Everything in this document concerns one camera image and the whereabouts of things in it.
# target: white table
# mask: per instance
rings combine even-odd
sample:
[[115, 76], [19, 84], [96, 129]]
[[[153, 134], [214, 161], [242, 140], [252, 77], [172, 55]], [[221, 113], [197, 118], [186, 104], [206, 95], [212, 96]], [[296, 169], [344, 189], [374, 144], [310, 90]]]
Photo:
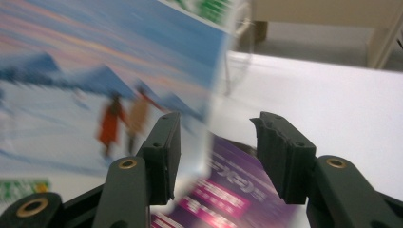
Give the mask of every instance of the white table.
[[[242, 82], [219, 97], [211, 131], [256, 145], [250, 118], [286, 118], [317, 157], [352, 162], [379, 192], [403, 200], [403, 74], [253, 56]], [[304, 212], [296, 227], [307, 227]]]

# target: person in red coat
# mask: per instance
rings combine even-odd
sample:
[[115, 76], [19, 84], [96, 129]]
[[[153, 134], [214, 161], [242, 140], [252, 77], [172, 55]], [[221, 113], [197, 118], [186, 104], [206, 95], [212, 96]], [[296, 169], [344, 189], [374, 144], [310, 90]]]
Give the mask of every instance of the person in red coat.
[[104, 109], [104, 115], [101, 119], [101, 128], [98, 140], [104, 145], [104, 156], [110, 158], [110, 146], [118, 141], [118, 121], [124, 122], [126, 125], [125, 111], [121, 105], [120, 94], [113, 93], [111, 102]]

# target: snowy mountain illustration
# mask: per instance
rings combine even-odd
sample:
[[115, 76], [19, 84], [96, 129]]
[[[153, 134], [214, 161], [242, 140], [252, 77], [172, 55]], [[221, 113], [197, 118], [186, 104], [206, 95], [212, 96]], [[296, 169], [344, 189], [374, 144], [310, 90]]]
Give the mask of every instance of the snowy mountain illustration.
[[118, 91], [125, 98], [133, 98], [133, 91], [108, 66], [101, 65], [65, 74], [46, 53], [0, 57], [0, 80], [14, 84], [34, 84], [108, 96]]
[[0, 69], [2, 68], [37, 71], [42, 73], [60, 71], [53, 58], [45, 52], [30, 52], [0, 56]]
[[145, 92], [145, 94], [152, 99], [154, 102], [159, 104], [160, 106], [163, 106], [171, 111], [179, 111], [182, 113], [182, 118], [186, 118], [186, 116], [191, 116], [199, 121], [203, 120], [203, 116], [201, 113], [196, 112], [193, 110], [189, 105], [187, 105], [180, 97], [178, 97], [176, 94], [173, 92], [169, 92], [166, 95], [159, 96], [157, 95], [154, 90], [148, 86], [145, 82], [142, 80], [137, 80], [133, 84], [134, 89], [139, 89], [142, 88]]

